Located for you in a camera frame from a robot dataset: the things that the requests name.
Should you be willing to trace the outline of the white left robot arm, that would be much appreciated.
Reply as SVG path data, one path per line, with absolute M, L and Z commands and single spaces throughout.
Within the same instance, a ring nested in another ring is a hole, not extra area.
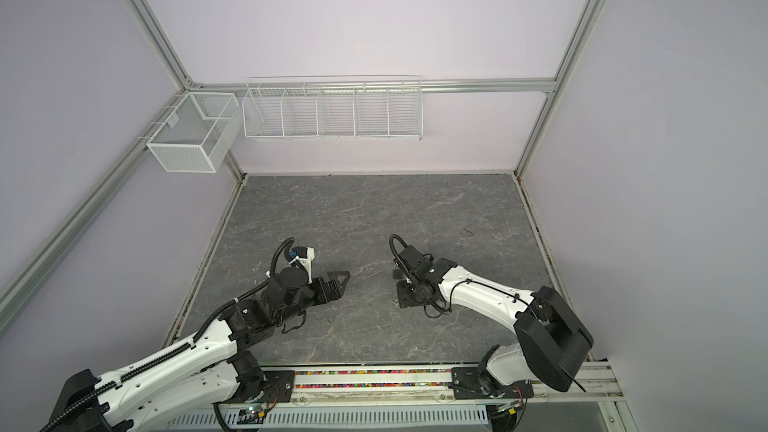
M 144 431 L 206 404 L 280 400 L 251 349 L 309 308 L 343 297 L 348 271 L 314 276 L 314 250 L 285 239 L 267 277 L 215 309 L 191 335 L 130 365 L 63 386 L 46 431 Z

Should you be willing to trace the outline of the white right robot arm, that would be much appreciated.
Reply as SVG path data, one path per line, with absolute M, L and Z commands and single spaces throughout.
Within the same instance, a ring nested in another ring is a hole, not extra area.
M 558 392 L 578 384 L 594 338 L 554 288 L 531 291 L 493 282 L 452 260 L 422 253 L 397 234 L 389 236 L 388 245 L 400 307 L 421 307 L 431 319 L 464 307 L 516 337 L 512 345 L 491 347 L 475 367 L 453 373 L 451 387 L 460 397 L 524 399 L 534 379 Z

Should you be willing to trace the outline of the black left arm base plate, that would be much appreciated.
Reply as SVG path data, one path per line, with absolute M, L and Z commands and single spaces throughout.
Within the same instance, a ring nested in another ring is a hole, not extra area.
M 291 400 L 296 373 L 290 369 L 267 370 L 246 379 L 225 403 L 287 403 Z

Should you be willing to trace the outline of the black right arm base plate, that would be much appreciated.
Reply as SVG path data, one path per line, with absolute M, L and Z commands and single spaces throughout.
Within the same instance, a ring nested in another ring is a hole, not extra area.
M 517 381 L 502 385 L 488 372 L 478 367 L 454 367 L 451 369 L 449 388 L 454 397 L 465 399 L 530 399 L 534 396 L 530 381 Z

